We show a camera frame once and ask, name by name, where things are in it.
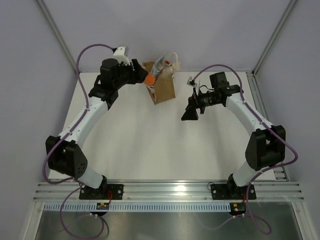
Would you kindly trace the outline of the beige pump lotion bottle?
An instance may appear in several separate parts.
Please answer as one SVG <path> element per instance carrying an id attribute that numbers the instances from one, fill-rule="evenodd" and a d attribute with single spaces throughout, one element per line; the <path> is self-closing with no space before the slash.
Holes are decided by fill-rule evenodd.
<path id="1" fill-rule="evenodd" d="M 162 76 L 164 78 L 171 78 L 176 71 L 181 68 L 181 61 L 179 60 L 178 54 L 173 52 L 169 59 L 164 61 L 164 69 L 162 71 Z"/>

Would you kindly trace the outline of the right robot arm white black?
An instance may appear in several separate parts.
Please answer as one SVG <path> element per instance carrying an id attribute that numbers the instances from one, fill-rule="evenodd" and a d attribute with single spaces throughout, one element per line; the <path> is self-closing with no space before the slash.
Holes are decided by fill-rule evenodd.
<path id="1" fill-rule="evenodd" d="M 215 105 L 223 105 L 237 117 L 249 135 L 245 162 L 226 183 L 211 184 L 210 191 L 213 200 L 255 200 L 255 189 L 250 181 L 259 171 L 284 160 L 286 131 L 252 108 L 241 87 L 231 85 L 224 72 L 214 73 L 209 78 L 211 88 L 206 93 L 201 92 L 192 77 L 188 79 L 187 85 L 193 88 L 193 92 L 181 120 L 196 121 L 207 107 Z"/>

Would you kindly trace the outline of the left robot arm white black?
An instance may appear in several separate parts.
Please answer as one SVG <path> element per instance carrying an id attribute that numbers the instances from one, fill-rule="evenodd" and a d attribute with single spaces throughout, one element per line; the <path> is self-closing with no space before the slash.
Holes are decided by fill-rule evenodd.
<path id="1" fill-rule="evenodd" d="M 119 89 L 125 85 L 142 84 L 148 74 L 137 59 L 130 63 L 115 58 L 103 60 L 83 110 L 65 131 L 47 138 L 48 168 L 84 184 L 80 199 L 111 197 L 112 189 L 107 178 L 89 167 L 82 147 L 96 123 L 118 98 Z"/>

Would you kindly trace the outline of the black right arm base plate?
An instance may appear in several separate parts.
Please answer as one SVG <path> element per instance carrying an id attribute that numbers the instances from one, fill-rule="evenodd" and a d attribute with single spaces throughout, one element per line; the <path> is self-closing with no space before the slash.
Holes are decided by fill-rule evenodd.
<path id="1" fill-rule="evenodd" d="M 248 197 L 248 186 L 229 187 L 226 183 L 213 183 L 210 185 L 211 196 L 213 200 L 256 200 L 257 195 L 253 185 L 250 185 Z"/>

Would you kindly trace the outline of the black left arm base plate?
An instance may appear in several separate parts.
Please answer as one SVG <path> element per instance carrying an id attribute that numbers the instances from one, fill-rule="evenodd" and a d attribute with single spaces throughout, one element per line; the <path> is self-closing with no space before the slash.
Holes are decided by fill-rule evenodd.
<path id="1" fill-rule="evenodd" d="M 107 184 L 106 188 L 91 188 L 85 186 L 80 190 L 80 200 L 122 200 L 124 194 L 123 184 Z"/>

